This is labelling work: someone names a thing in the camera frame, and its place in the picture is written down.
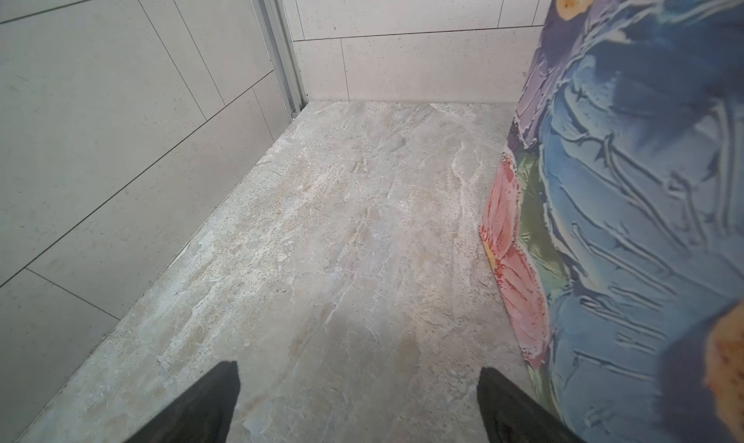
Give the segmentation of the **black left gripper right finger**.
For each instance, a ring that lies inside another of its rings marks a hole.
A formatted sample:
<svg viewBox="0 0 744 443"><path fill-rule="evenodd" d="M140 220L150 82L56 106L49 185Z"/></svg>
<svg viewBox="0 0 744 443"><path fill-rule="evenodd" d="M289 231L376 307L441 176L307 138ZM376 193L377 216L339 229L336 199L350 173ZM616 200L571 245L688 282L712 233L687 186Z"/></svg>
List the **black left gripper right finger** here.
<svg viewBox="0 0 744 443"><path fill-rule="evenodd" d="M483 367L480 371L477 400L489 442L582 442L493 367Z"/></svg>

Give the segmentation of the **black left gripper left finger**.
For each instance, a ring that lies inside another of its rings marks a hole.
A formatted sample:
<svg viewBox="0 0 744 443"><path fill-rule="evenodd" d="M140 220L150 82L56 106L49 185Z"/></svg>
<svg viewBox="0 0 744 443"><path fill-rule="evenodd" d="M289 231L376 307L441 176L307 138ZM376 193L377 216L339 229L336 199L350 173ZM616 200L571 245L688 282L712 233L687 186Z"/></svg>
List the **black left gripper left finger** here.
<svg viewBox="0 0 744 443"><path fill-rule="evenodd" d="M238 363L222 361L126 442L225 443L239 392Z"/></svg>

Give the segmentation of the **floral paper bag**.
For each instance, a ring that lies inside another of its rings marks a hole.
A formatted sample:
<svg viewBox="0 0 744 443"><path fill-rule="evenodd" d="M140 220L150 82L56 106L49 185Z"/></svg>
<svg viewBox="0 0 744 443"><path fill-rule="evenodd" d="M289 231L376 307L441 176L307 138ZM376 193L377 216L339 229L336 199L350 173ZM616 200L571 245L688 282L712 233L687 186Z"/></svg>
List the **floral paper bag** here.
<svg viewBox="0 0 744 443"><path fill-rule="evenodd" d="M743 438L743 0L541 0L480 239L586 442Z"/></svg>

